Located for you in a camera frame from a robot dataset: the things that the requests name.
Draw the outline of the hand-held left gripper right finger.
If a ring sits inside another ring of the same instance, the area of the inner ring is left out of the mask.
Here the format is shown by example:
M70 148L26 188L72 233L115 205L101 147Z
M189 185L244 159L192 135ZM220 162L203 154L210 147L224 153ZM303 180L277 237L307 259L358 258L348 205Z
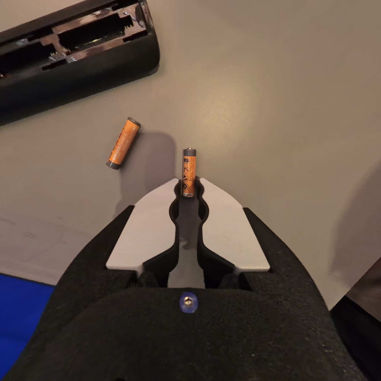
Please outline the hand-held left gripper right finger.
M205 178L199 178L201 201L206 203L202 243L235 272L267 272L270 265L242 205Z

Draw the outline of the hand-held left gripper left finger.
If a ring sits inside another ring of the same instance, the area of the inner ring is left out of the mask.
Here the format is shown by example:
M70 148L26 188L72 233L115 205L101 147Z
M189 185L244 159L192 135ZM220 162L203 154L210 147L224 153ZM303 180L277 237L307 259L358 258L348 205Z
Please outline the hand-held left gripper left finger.
M169 208L176 199L174 178L135 203L109 256L106 268L143 272L144 264L173 246L175 224Z

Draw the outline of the orange black battery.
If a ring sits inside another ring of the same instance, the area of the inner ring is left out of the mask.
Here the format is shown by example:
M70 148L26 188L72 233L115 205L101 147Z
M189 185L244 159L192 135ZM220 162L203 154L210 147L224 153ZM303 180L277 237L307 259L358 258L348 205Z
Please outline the orange black battery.
M123 164L126 154L133 143L141 124L135 119L128 117L111 154L107 160L107 166L111 169L119 169Z
M183 150L183 184L182 195L186 198L195 196L196 183L196 149L186 148Z

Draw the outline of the blue plastic bin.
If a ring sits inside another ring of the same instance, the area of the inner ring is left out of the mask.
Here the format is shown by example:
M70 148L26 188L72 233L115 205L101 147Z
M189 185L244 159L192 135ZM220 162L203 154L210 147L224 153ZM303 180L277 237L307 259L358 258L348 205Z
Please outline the blue plastic bin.
M0 378L30 340L55 287L0 275Z

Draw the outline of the black remote control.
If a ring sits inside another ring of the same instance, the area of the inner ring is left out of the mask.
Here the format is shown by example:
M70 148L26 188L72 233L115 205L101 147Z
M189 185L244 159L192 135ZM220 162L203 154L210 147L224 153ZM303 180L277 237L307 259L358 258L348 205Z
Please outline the black remote control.
M1 127L155 73L147 1L82 1L1 32Z

